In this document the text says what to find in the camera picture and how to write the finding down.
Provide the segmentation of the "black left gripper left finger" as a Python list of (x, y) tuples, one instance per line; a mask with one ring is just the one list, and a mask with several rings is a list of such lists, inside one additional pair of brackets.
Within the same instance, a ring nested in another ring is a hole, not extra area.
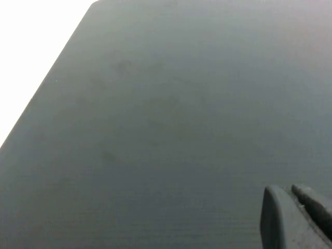
[(260, 216), (263, 248), (331, 248), (291, 187), (269, 185), (264, 190)]

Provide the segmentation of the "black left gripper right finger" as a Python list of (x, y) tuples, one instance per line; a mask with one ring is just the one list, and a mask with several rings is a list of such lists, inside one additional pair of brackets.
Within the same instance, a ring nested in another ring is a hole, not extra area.
[(326, 235), (331, 235), (331, 200), (305, 185), (292, 185), (292, 193)]

